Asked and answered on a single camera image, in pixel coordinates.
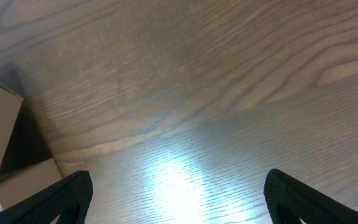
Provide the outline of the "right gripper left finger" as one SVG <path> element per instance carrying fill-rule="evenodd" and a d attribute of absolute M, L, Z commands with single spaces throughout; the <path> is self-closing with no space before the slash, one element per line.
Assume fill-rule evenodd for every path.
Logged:
<path fill-rule="evenodd" d="M 2 224 L 84 224 L 93 196 L 87 170 L 79 170 L 0 212 Z"/>

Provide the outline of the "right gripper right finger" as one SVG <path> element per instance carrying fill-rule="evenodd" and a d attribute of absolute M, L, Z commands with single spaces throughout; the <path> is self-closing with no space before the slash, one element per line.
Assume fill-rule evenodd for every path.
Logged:
<path fill-rule="evenodd" d="M 357 211 L 278 169 L 268 172 L 264 197 L 273 224 L 358 223 Z"/>

